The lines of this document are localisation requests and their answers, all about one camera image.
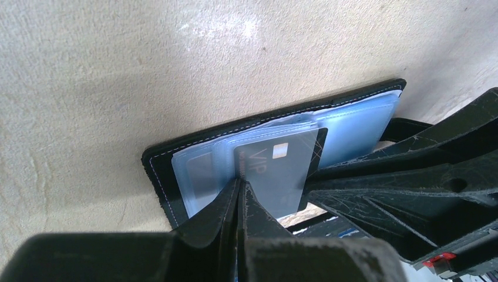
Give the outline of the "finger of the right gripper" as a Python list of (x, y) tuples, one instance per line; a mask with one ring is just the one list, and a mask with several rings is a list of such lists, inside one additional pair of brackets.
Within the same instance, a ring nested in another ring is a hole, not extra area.
[(455, 164), (497, 150), (497, 88), (412, 136), (315, 174), (332, 180)]

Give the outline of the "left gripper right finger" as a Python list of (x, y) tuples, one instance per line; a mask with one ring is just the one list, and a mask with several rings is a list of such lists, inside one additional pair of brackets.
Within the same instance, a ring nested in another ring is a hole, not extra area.
[(398, 253), (379, 239), (296, 237), (239, 181), (239, 281), (406, 281)]

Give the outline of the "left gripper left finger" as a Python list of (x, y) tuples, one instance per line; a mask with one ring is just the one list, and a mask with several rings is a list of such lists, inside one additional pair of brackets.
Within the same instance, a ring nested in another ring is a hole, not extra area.
[(15, 252), (2, 281), (234, 281), (240, 180), (167, 233), (44, 233)]

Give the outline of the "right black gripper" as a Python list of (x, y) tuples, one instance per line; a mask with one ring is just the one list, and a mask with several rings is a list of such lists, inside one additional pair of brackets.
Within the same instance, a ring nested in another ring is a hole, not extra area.
[(442, 253), (403, 262), (408, 281), (497, 281), (495, 155), (305, 188), (311, 202), (385, 240), (407, 261)]

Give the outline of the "black leather card holder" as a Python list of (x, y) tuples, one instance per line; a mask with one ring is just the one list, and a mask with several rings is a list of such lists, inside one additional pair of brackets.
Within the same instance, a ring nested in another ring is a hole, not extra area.
[(328, 134), (317, 170), (372, 153), (405, 86), (404, 79), (392, 79), (215, 126), (148, 148), (142, 163), (161, 207), (176, 228), (238, 178), (234, 148), (242, 142), (325, 127)]

